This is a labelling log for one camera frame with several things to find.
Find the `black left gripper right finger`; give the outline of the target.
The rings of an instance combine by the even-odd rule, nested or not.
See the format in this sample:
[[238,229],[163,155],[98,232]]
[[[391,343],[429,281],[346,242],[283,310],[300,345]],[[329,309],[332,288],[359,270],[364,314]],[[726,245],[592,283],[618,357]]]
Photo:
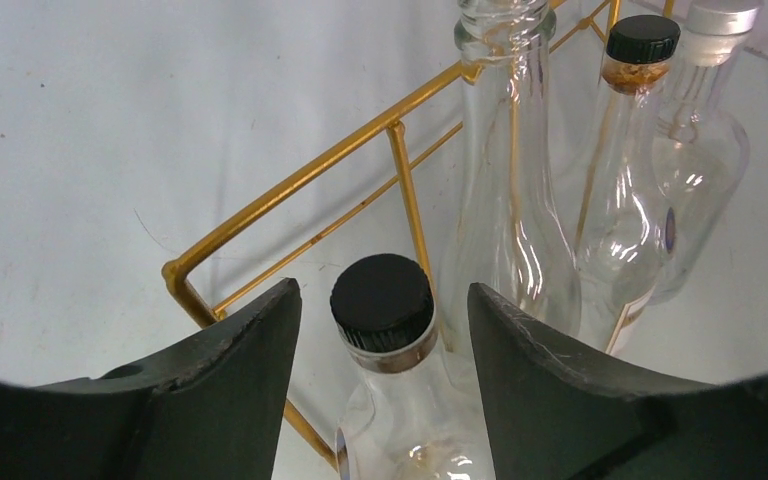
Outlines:
[[768,479],[768,373],[704,384],[627,363],[490,287],[467,296],[500,479]]

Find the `clear bottle black cap front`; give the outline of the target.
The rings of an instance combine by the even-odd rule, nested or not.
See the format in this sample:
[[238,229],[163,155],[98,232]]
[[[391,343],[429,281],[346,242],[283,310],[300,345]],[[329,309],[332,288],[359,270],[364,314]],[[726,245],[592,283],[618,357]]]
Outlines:
[[446,369],[430,281],[412,259],[364,257],[330,309],[362,381],[335,436],[343,479],[492,479],[484,420]]

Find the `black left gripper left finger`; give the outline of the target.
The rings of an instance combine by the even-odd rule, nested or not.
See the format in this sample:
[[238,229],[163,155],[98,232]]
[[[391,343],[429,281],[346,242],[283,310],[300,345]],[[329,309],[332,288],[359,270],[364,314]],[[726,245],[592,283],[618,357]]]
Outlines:
[[102,377],[0,382],[0,479],[267,479],[302,310],[284,279]]

